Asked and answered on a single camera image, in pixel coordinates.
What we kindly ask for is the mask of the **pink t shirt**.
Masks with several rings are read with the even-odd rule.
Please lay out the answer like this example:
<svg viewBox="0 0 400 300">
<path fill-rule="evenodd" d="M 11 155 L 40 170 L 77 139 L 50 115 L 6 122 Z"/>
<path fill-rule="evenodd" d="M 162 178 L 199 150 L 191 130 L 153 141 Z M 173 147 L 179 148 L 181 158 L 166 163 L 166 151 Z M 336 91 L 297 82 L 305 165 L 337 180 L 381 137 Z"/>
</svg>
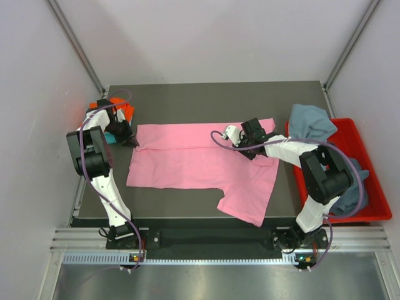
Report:
<svg viewBox="0 0 400 300">
<path fill-rule="evenodd" d="M 261 226 L 278 173 L 278 159 L 249 160 L 218 146 L 211 131 L 226 123 L 143 124 L 132 154 L 126 184 L 139 188 L 220 189 L 217 208 Z"/>
</svg>

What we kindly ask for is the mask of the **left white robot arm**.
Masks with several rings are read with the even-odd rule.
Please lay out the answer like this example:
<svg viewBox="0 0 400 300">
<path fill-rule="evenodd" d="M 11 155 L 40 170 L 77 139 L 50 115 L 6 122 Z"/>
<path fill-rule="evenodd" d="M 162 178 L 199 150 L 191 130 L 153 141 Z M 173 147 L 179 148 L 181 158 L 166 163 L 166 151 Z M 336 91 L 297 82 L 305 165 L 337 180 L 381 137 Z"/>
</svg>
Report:
<svg viewBox="0 0 400 300">
<path fill-rule="evenodd" d="M 131 129 L 134 108 L 118 97 L 100 99 L 91 104 L 78 129 L 66 134 L 72 163 L 78 175 L 97 194 L 109 219 L 110 241 L 121 241 L 129 248 L 142 239 L 133 217 L 125 205 L 113 175 L 113 157 L 107 135 L 117 144 L 137 147 L 139 143 Z"/>
</svg>

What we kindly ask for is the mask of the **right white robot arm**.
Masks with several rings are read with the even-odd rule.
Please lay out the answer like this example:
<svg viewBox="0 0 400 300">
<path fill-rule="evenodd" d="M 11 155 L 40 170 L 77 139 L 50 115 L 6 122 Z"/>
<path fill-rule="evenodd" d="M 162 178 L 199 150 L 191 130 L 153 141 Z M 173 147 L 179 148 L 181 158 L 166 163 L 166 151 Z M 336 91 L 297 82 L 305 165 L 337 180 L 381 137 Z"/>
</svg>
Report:
<svg viewBox="0 0 400 300">
<path fill-rule="evenodd" d="M 343 156 L 327 144 L 267 133 L 256 118 L 242 123 L 240 128 L 225 129 L 225 134 L 250 160 L 260 155 L 301 169 L 307 199 L 296 224 L 279 234 L 276 244 L 296 249 L 312 243 L 333 205 L 353 185 L 353 175 Z"/>
</svg>

